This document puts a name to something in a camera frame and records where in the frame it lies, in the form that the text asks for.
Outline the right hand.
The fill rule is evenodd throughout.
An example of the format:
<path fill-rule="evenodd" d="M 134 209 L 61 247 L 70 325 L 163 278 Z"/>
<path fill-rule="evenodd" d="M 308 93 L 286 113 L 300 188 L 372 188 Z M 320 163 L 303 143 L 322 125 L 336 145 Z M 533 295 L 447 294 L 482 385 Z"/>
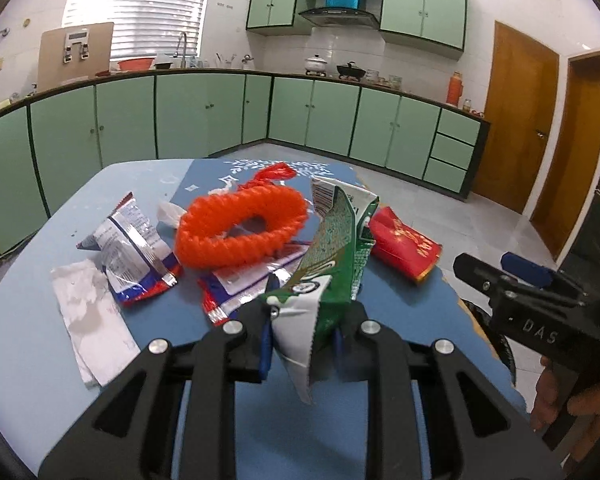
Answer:
<path fill-rule="evenodd" d="M 530 415 L 533 430 L 552 424 L 562 408 L 574 417 L 600 419 L 600 384 L 573 393 L 568 379 L 558 376 L 557 366 L 549 358 L 542 356 L 540 364 L 543 371 L 535 386 L 536 396 Z"/>

